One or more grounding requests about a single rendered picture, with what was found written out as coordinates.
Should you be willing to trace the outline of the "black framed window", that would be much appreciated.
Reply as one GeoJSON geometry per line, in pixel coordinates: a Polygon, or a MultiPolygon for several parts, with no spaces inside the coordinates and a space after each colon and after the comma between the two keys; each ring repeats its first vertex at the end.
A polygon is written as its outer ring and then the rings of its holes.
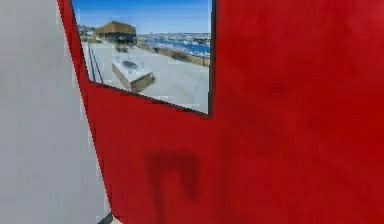
{"type": "Polygon", "coordinates": [[[86,80],[212,114],[217,0],[68,0],[86,80]]]}

